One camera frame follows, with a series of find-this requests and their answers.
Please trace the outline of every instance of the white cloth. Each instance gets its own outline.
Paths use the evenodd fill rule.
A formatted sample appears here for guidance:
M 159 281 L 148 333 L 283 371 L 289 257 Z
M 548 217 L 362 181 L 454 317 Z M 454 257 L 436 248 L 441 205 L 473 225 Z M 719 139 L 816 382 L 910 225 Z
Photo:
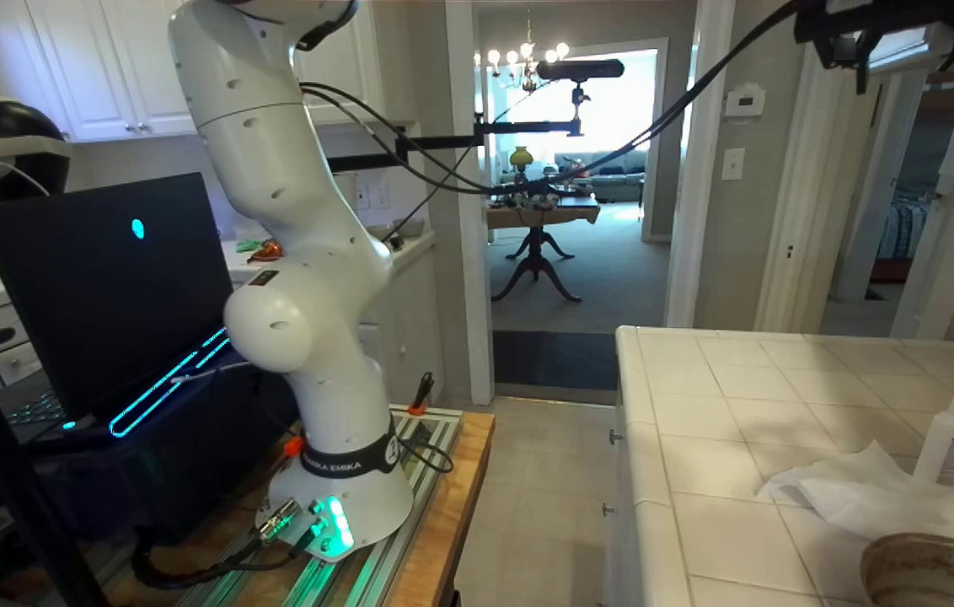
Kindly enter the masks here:
M 805 499 L 826 524 L 863 538 L 954 537 L 954 484 L 915 482 L 878 443 L 853 454 L 780 471 L 758 491 Z

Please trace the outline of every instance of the metal pole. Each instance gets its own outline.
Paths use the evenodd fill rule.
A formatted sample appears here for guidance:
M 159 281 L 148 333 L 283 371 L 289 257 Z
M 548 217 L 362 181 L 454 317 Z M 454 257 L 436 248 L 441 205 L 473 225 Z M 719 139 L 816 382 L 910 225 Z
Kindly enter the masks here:
M 17 520 L 17 529 L 36 549 L 47 578 L 63 593 L 63 600 L 73 607 L 105 607 L 108 600 L 90 568 L 78 554 L 56 510 L 47 504 L 2 414 L 0 414 L 0 491 L 7 499 L 9 515 Z

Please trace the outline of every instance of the bowl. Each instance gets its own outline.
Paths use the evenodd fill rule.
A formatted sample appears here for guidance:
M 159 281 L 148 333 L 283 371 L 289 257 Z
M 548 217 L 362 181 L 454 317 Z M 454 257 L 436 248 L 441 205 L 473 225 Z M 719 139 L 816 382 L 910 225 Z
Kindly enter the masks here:
M 954 607 L 954 538 L 881 537 L 866 546 L 860 578 L 872 607 Z

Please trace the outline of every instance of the white counter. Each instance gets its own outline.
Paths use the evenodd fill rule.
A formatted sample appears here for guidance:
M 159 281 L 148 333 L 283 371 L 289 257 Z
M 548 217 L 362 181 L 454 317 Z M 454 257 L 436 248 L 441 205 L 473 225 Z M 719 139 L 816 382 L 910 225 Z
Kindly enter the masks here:
M 622 328 L 610 602 L 860 602 L 863 538 L 758 484 L 881 443 L 915 462 L 954 345 Z

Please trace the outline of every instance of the desk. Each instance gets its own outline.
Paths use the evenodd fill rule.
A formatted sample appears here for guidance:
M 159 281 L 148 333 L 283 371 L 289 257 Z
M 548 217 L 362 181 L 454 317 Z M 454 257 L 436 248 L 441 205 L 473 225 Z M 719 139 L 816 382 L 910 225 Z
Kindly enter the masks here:
M 514 271 L 507 289 L 495 292 L 495 299 L 504 299 L 516 281 L 522 274 L 534 274 L 534 281 L 541 281 L 541 274 L 548 278 L 548 282 L 555 287 L 555 292 L 562 292 L 566 299 L 579 302 L 579 298 L 573 298 L 562 281 L 555 278 L 555 271 L 546 262 L 543 257 L 543 242 L 548 242 L 562 259 L 573 259 L 569 254 L 559 248 L 559 242 L 546 233 L 548 223 L 573 223 L 573 219 L 586 219 L 597 223 L 599 219 L 599 203 L 586 198 L 559 198 L 555 205 L 490 205 L 486 208 L 486 225 L 499 230 L 499 225 L 525 225 L 525 241 L 520 242 L 520 248 L 509 257 L 525 257 L 520 259 L 520 268 Z
M 415 529 L 383 589 L 383 602 L 399 602 L 399 607 L 453 602 L 453 589 L 454 589 L 453 578 L 486 477 L 491 426 L 495 426 L 491 414 L 478 414 L 478 411 L 463 414 L 460 435 L 453 443 L 454 469 L 436 479 L 424 513 L 411 520 Z M 193 569 L 202 563 L 217 563 L 254 525 L 254 513 L 262 504 L 262 491 L 268 491 L 262 482 L 247 484 L 239 496 L 232 496 L 232 505 L 227 513 L 219 513 L 214 524 L 202 525 L 198 537 L 193 537 L 181 546 L 156 549 L 152 560 L 165 569 L 179 569 L 179 568 Z M 346 563 L 354 568 L 336 569 L 336 578 L 362 573 L 357 556 L 345 560 L 341 568 Z M 296 578 L 299 578 L 299 563 L 280 569 L 259 569 L 247 578 L 244 588 L 236 588 L 236 593 L 227 602 L 239 602 L 239 607 L 283 602 Z M 114 607 L 187 602 L 181 593 L 143 588 L 132 569 L 122 569 L 111 584 L 105 584 L 105 589 Z

